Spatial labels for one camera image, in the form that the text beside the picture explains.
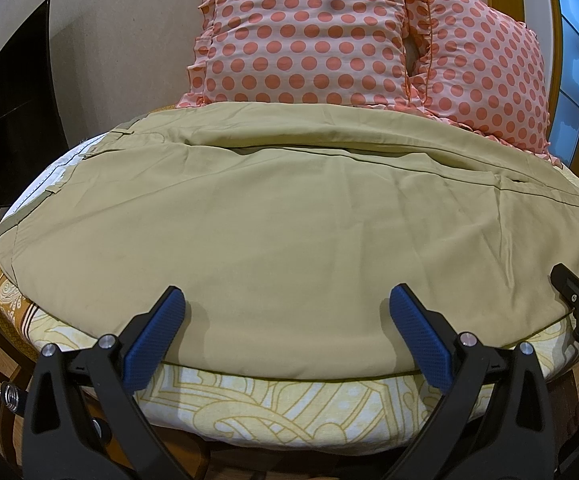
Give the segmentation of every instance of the pillow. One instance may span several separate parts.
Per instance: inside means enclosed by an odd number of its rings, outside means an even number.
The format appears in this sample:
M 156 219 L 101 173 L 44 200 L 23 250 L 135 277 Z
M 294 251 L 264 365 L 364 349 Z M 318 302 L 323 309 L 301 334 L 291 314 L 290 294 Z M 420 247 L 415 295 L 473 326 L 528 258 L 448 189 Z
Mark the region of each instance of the pillow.
M 425 110 L 521 150 L 547 153 L 545 65 L 535 33 L 480 0 L 407 0 Z
M 409 84 L 404 0 L 204 0 L 204 31 L 178 106 L 220 101 L 400 109 Z

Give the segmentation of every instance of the television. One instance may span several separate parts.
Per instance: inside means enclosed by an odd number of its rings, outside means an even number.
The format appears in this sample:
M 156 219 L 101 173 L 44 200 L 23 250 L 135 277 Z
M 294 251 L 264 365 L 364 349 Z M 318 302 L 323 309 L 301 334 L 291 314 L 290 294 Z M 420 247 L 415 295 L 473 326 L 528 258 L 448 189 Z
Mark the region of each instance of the television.
M 68 150 L 50 65 L 50 0 L 0 51 L 0 207 Z

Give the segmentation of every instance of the pink pillow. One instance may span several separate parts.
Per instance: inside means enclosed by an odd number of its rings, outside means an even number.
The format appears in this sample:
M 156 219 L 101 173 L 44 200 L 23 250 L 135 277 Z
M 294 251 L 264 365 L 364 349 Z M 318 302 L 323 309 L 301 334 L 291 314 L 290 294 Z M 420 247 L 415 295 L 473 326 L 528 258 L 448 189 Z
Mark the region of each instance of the pink pillow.
M 544 62 L 535 33 L 480 0 L 407 0 L 425 110 L 521 150 L 547 153 Z
M 204 0 L 201 9 L 191 91 L 179 107 L 260 101 L 422 110 L 405 70 L 404 0 Z

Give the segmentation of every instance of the window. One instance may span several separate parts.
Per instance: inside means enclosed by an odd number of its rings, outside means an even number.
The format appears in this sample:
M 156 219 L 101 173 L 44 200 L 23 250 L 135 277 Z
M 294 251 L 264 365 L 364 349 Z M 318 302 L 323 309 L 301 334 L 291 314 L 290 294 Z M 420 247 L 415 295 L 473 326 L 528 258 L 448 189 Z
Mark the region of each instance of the window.
M 563 73 L 549 136 L 550 152 L 569 166 L 579 138 L 579 0 L 559 0 L 563 20 Z

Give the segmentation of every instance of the blue textured pad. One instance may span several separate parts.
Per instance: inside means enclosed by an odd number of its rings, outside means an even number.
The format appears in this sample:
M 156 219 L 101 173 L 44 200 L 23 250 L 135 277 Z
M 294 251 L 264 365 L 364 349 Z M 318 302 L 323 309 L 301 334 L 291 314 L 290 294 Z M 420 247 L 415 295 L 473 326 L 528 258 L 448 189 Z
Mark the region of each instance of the blue textured pad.
M 185 297 L 173 288 L 125 355 L 123 388 L 127 393 L 148 386 L 184 318 Z
M 389 314 L 427 382 L 447 394 L 454 382 L 451 355 L 401 285 L 389 296 Z

